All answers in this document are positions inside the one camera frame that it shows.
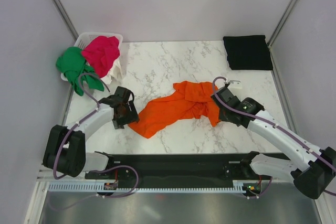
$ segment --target white plastic basket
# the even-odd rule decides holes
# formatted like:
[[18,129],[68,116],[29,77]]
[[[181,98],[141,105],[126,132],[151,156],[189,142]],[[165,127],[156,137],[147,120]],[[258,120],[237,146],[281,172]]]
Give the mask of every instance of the white plastic basket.
[[[79,47],[80,49],[85,49],[86,46],[88,44],[91,43],[91,41],[93,41],[95,38],[97,38],[98,36],[106,36],[106,37],[113,37],[115,36],[118,41],[119,41],[119,51],[120,51],[120,47],[121,47],[121,43],[122,43],[122,35],[120,34],[113,34],[113,33],[97,33],[97,32],[86,32],[86,33],[82,33],[78,36],[75,44],[74,44],[74,47]],[[121,66],[120,66],[120,59],[116,59],[113,63],[113,67],[117,67],[120,69],[121,71]],[[101,79],[104,81],[104,82],[107,82],[107,84],[109,84],[108,80],[104,79],[105,77],[102,77]],[[63,81],[68,81],[68,79],[64,76],[63,73],[61,73],[61,79]]]

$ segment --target crumpled orange fabric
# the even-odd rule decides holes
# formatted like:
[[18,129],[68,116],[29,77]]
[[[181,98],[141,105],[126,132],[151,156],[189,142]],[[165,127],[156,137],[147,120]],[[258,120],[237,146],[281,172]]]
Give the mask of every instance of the crumpled orange fabric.
[[176,90],[168,97],[150,101],[139,113],[139,122],[129,127],[138,134],[151,138],[156,132],[180,119],[201,118],[207,116],[213,127],[219,122],[219,108],[211,99],[211,82],[193,83],[183,81],[174,83]]

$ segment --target metal floor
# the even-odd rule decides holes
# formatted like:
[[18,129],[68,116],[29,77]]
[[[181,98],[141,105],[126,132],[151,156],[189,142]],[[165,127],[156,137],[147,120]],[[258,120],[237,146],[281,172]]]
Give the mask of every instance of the metal floor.
[[[50,204],[65,207],[89,193],[49,193]],[[320,224],[314,200],[293,185],[273,183],[258,200],[232,194],[137,193],[125,198],[93,197],[61,212],[44,206],[47,224]]]

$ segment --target black square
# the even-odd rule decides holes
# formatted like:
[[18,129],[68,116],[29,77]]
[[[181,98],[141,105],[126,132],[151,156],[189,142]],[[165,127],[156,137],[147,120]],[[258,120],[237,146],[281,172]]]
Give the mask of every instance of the black square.
[[265,35],[224,37],[227,61],[232,70],[273,70]]

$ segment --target white marble surface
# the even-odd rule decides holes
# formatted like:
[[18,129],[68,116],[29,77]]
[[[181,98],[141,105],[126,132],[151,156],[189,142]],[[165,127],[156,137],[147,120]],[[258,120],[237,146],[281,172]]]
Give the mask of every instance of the white marble surface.
[[[132,90],[138,113],[150,100],[172,94],[175,82],[212,81],[217,76],[225,76],[242,82],[243,98],[254,98],[281,123],[286,123],[271,72],[230,70],[222,41],[124,43],[121,57],[126,75],[121,83],[110,84],[111,92],[114,93],[117,85]],[[109,94],[95,90],[93,95],[100,99]],[[74,93],[67,123],[87,114],[94,106],[88,97]],[[87,141],[87,151],[111,154],[278,152],[263,137],[242,126],[221,122],[211,127],[205,117],[179,120],[150,139],[128,126],[115,130],[110,122]]]

